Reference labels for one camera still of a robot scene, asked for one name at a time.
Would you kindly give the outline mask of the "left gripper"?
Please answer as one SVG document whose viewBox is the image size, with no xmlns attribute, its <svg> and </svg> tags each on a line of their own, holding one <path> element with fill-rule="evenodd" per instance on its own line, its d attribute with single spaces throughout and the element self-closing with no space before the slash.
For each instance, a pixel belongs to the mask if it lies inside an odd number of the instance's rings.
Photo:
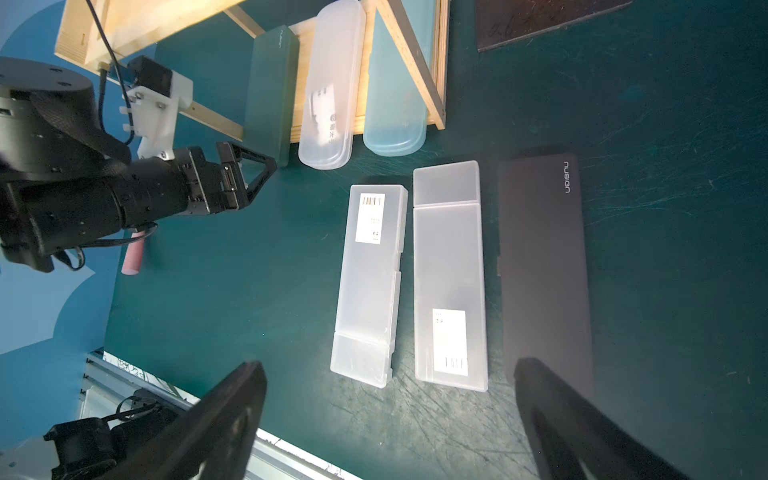
<svg viewBox="0 0 768 480">
<path fill-rule="evenodd" d="M 246 208 L 277 171 L 274 158 L 231 142 L 216 144 L 220 162 L 209 162 L 200 147 L 179 150 L 179 169 L 188 187 L 188 215 L 215 215 Z M 260 164 L 259 175 L 246 181 L 243 160 Z"/>
</svg>

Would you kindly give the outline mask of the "black pencil case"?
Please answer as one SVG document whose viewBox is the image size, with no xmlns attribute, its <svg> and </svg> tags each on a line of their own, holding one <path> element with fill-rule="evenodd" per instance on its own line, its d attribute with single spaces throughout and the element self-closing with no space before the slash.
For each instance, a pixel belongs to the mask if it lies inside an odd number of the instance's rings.
<svg viewBox="0 0 768 480">
<path fill-rule="evenodd" d="M 534 357 L 581 395 L 594 391 L 579 162 L 572 153 L 499 169 L 504 365 Z"/>
</svg>

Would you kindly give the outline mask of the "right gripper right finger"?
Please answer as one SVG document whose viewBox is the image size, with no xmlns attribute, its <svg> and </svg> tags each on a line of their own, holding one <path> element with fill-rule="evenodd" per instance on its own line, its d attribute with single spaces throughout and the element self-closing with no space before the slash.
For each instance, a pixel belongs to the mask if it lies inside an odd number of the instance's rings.
<svg viewBox="0 0 768 480">
<path fill-rule="evenodd" d="M 685 479 L 536 358 L 515 367 L 517 407 L 541 479 Z"/>
</svg>

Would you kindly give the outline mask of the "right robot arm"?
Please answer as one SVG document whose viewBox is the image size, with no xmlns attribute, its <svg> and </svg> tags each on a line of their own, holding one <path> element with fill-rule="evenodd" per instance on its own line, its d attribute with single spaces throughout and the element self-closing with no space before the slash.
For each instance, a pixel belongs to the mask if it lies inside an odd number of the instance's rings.
<svg viewBox="0 0 768 480">
<path fill-rule="evenodd" d="M 682 479 L 535 358 L 515 367 L 517 407 L 542 479 Z M 267 393 L 244 362 L 183 409 L 146 389 L 133 408 L 57 424 L 1 455 L 4 479 L 242 479 Z"/>
</svg>

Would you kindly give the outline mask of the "narrow frosted pencil case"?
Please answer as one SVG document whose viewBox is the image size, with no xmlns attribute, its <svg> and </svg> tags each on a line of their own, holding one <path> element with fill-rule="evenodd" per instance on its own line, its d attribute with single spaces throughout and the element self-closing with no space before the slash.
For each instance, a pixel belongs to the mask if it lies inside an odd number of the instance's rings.
<svg viewBox="0 0 768 480">
<path fill-rule="evenodd" d="M 417 379 L 488 390 L 478 162 L 413 172 L 414 353 Z"/>
</svg>

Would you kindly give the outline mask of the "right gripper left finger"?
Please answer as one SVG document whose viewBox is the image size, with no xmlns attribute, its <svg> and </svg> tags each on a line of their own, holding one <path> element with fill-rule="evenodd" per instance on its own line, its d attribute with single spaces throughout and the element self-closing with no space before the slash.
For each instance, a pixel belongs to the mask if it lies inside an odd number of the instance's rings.
<svg viewBox="0 0 768 480">
<path fill-rule="evenodd" d="M 232 371 L 105 479 L 242 479 L 266 398 L 259 361 Z"/>
</svg>

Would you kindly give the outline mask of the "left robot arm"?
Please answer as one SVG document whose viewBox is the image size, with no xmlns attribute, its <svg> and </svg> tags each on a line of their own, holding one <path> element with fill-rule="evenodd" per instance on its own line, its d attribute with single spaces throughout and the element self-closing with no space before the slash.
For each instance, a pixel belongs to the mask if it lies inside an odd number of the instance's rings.
<svg viewBox="0 0 768 480">
<path fill-rule="evenodd" d="M 113 234 L 151 235 L 159 220 L 248 207 L 276 161 L 231 142 L 220 160 L 199 147 L 173 158 L 134 160 L 101 129 L 93 83 L 50 64 L 1 60 L 1 252 L 10 262 L 77 271 L 86 248 L 117 245 Z"/>
</svg>

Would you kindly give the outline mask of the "wide frosted pencil case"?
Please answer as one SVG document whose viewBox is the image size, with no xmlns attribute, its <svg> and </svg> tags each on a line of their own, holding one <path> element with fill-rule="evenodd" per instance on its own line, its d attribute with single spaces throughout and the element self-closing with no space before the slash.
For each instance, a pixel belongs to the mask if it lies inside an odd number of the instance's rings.
<svg viewBox="0 0 768 480">
<path fill-rule="evenodd" d="M 384 388 L 392 377 L 408 191 L 350 189 L 330 370 Z"/>
</svg>

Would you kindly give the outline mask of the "dark green pencil case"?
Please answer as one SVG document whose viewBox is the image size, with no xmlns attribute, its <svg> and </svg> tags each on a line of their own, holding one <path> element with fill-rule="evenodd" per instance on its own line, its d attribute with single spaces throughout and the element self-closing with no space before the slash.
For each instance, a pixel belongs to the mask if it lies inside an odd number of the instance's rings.
<svg viewBox="0 0 768 480">
<path fill-rule="evenodd" d="M 280 168 L 289 163 L 299 47 L 296 35 L 282 25 L 257 37 L 251 54 L 243 143 Z"/>
</svg>

